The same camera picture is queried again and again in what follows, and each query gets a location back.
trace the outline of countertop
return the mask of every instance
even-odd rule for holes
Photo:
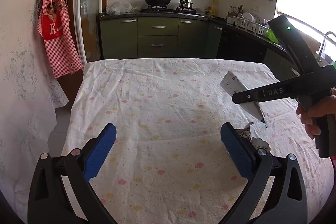
[[[254,34],[251,31],[245,30],[240,27],[236,27],[230,24],[227,24],[224,18],[221,17],[213,17],[213,16],[198,16],[192,14],[183,14],[183,13],[173,13],[173,12],[135,12],[135,13],[124,13],[124,14],[116,14],[116,15],[108,15],[105,12],[99,14],[99,20],[108,20],[108,19],[116,19],[116,18],[130,18],[130,17],[173,17],[173,18],[185,18],[185,19],[195,19],[208,21],[222,26],[224,29],[228,29],[234,32],[237,32],[241,35],[249,37],[250,39],[259,42],[270,50],[276,52],[283,58],[287,59],[291,62],[291,59],[285,49],[281,48],[278,44],[269,41],[265,37],[261,37],[259,35]]]
[[[108,15],[106,13],[99,14],[99,20],[126,18],[126,17],[174,17],[174,18],[197,19],[203,21],[209,21],[210,18],[215,19],[215,17],[207,15],[198,16],[192,14],[173,13],[173,12],[135,12],[135,13],[125,13],[116,15]]]

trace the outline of blue gripper pad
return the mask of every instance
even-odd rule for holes
[[[253,178],[255,167],[254,146],[248,139],[240,137],[229,122],[222,125],[220,138],[235,163],[239,174],[243,178]]]
[[[83,173],[86,181],[89,181],[91,178],[98,175],[101,166],[103,165],[116,140],[117,129],[113,124],[108,124],[108,126],[104,129],[105,131],[99,137],[95,146],[86,157]]]

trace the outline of finger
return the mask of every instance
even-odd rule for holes
[[[313,118],[308,116],[307,112],[303,112],[300,116],[301,123],[303,124],[313,124]]]
[[[315,124],[305,124],[304,128],[311,139],[313,139],[315,135],[321,134],[320,128]]]
[[[336,113],[335,95],[323,98],[316,105],[313,105],[310,109],[308,109],[308,115],[314,118],[323,117],[326,114],[335,114],[335,113]]]
[[[302,112],[305,112],[305,110],[303,109],[302,105],[299,104],[296,109],[296,115],[300,115]]]

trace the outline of floral tablecloth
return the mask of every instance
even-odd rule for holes
[[[268,128],[232,102],[219,86],[232,71],[248,88],[277,80],[263,64],[208,59],[103,60],[85,66],[71,111],[63,155],[82,148],[111,122],[117,140],[90,183],[119,224],[218,223],[247,180],[220,139],[223,123],[266,140],[275,156],[297,156],[308,199],[308,219],[334,183],[330,159],[321,159],[290,99],[261,103]],[[260,214],[271,188],[253,214]],[[70,200],[79,206],[65,180]]]

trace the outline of glass door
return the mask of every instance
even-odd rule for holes
[[[78,49],[83,62],[100,59],[98,14],[101,0],[74,0]]]

